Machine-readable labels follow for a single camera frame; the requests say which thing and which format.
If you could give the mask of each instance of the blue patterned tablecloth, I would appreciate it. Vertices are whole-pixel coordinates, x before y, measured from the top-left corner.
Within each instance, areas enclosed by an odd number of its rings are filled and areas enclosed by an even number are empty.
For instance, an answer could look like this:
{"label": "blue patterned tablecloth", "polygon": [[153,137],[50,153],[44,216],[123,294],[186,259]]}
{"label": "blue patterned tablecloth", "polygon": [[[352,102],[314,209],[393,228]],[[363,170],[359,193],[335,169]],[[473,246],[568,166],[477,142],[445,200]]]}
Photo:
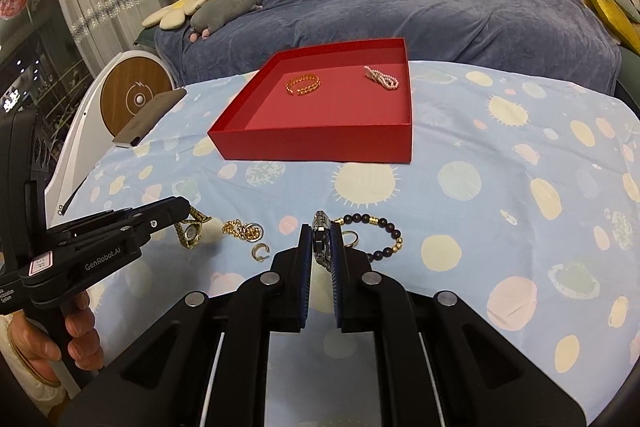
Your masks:
{"label": "blue patterned tablecloth", "polygon": [[[410,65],[411,165],[225,161],[206,135],[250,75],[196,84],[133,150],[112,149],[65,219],[184,196],[214,216],[183,249],[173,229],[91,289],[108,360],[183,295],[218,295],[268,267],[220,222],[263,225],[272,252],[319,208],[392,220],[404,248],[375,269],[425,295],[457,292],[593,419],[640,351],[640,123],[622,102],[546,78]],[[360,225],[359,248],[388,246]],[[372,338],[335,329],[314,263],[301,335],[272,335],[266,425],[379,426]]]}

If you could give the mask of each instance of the human hand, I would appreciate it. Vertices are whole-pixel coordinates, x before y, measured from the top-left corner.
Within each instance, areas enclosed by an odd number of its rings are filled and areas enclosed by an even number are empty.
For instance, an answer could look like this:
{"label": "human hand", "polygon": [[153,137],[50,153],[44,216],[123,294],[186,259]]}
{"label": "human hand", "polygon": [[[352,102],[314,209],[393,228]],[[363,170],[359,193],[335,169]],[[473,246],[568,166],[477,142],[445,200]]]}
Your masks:
{"label": "human hand", "polygon": [[[74,298],[77,310],[66,316],[66,331],[73,337],[67,349],[80,369],[92,371],[104,366],[100,336],[95,330],[94,312],[89,308],[89,294],[84,291]],[[40,329],[31,324],[22,311],[14,314],[9,335],[15,347],[31,363],[44,380],[57,382],[49,360],[60,360],[60,348]]]}

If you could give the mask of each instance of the round wooden panel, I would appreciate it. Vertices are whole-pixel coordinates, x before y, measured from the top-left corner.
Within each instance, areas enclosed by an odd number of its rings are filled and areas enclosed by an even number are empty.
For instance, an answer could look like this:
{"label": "round wooden panel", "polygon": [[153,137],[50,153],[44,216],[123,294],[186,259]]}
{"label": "round wooden panel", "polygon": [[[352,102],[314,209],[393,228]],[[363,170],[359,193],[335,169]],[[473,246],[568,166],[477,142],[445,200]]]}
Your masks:
{"label": "round wooden panel", "polygon": [[105,126],[116,136],[156,94],[171,90],[169,76],[156,61],[146,57],[123,60],[102,86],[100,111]]}

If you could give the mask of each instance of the pearl necklace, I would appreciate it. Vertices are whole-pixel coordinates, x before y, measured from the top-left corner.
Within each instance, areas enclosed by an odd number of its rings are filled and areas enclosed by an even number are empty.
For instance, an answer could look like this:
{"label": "pearl necklace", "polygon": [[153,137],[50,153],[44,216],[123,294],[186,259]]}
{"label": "pearl necklace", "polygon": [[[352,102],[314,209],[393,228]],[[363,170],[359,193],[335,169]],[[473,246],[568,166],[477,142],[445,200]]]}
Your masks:
{"label": "pearl necklace", "polygon": [[398,79],[390,74],[384,74],[382,71],[372,70],[368,66],[364,66],[365,71],[367,72],[367,78],[370,78],[374,82],[380,84],[380,86],[388,89],[389,91],[393,91],[398,89],[399,82]]}

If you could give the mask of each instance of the gray-blue blanket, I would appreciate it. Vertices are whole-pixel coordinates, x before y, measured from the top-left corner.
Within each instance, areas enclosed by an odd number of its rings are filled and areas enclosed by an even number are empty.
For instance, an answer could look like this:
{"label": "gray-blue blanket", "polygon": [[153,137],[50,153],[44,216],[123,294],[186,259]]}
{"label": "gray-blue blanket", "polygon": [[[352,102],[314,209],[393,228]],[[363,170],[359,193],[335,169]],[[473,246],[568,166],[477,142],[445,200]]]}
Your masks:
{"label": "gray-blue blanket", "polygon": [[275,52],[404,37],[411,60],[463,62],[570,80],[612,93],[620,51],[580,0],[262,0],[264,9],[191,44],[159,30],[159,54],[185,84],[259,69]]}

